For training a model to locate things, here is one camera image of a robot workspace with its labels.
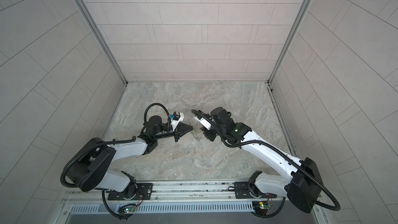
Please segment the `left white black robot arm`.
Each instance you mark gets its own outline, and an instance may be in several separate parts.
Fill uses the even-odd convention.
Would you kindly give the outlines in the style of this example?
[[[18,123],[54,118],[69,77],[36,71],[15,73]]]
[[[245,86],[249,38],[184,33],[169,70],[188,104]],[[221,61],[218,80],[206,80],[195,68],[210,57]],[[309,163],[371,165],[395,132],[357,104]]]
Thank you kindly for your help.
[[[144,120],[142,133],[130,140],[106,142],[92,138],[65,165],[60,176],[61,184],[83,192],[93,189],[124,192],[131,189],[135,184],[134,177],[127,172],[111,171],[111,163],[147,155],[157,147],[159,139],[174,138],[177,142],[193,131],[193,126],[183,123],[183,119],[182,113],[174,113],[163,123],[160,116],[152,116]]]

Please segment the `metal key holder plate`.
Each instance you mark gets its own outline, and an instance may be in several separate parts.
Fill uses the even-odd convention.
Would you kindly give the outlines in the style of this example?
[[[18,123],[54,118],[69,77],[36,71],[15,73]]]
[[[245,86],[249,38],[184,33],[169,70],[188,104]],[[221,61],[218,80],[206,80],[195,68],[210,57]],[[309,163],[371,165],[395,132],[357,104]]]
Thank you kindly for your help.
[[[198,141],[198,142],[200,141],[199,133],[198,133],[198,131],[197,131],[196,128],[194,128],[194,129],[191,131],[191,134],[192,134],[193,138],[194,138],[196,141]]]

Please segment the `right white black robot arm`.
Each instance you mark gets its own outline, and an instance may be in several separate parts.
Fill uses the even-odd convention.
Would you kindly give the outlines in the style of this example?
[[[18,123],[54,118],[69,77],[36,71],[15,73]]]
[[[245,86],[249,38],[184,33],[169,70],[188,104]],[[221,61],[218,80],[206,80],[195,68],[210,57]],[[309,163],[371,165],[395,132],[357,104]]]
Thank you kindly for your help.
[[[231,114],[218,107],[210,114],[194,112],[201,130],[210,141],[216,137],[230,148],[241,148],[268,164],[281,179],[269,179],[257,171],[248,181],[249,192],[255,198],[275,194],[287,198],[296,208],[310,213],[321,193],[317,183],[322,182],[316,163],[310,158],[294,157],[261,138],[251,127],[234,122]]]

